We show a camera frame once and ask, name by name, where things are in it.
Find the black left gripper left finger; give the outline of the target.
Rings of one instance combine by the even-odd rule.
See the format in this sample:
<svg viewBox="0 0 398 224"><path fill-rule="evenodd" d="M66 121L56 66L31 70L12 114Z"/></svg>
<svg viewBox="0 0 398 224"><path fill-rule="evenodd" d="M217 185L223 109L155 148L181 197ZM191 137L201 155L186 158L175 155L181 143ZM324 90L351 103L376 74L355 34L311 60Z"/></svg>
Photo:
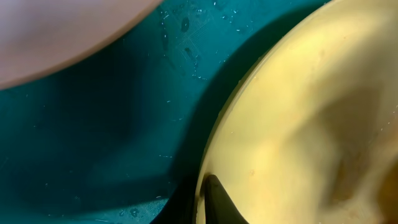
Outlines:
<svg viewBox="0 0 398 224"><path fill-rule="evenodd" d="M186 177L150 224L192 224L197 179Z"/></svg>

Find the yellow plate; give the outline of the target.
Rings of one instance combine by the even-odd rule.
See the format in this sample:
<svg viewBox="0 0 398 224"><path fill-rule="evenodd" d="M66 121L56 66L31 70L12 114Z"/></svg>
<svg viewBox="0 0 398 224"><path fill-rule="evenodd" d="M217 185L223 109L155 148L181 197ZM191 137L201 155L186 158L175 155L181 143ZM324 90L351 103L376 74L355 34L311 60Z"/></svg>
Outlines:
<svg viewBox="0 0 398 224"><path fill-rule="evenodd" d="M248 223L397 222L397 1L340 0L290 30L246 75L206 145Z"/></svg>

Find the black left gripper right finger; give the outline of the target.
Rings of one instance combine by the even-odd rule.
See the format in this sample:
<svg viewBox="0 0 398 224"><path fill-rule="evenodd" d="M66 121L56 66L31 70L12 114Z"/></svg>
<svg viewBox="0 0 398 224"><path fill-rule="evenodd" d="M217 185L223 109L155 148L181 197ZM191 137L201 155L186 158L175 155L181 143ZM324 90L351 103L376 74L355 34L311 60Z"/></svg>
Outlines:
<svg viewBox="0 0 398 224"><path fill-rule="evenodd" d="M248 224L216 175L205 179L204 196L206 224Z"/></svg>

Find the white plate with sauce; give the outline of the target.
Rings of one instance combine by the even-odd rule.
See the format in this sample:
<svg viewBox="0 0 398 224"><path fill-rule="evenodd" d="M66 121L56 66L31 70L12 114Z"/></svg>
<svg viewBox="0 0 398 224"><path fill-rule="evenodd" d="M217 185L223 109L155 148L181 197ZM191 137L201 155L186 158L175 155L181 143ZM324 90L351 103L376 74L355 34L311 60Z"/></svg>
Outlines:
<svg viewBox="0 0 398 224"><path fill-rule="evenodd" d="M1 89L45 77L101 50L162 0L1 0Z"/></svg>

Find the teal plastic tray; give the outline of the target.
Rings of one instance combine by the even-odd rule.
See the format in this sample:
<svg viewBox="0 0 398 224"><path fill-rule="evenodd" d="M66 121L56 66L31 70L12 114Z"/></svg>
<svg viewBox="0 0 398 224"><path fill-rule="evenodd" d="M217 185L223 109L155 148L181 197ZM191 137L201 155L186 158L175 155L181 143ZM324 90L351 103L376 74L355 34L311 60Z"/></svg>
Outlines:
<svg viewBox="0 0 398 224"><path fill-rule="evenodd" d="M97 54L1 92L2 223L150 223L197 177L245 73L322 0L168 0Z"/></svg>

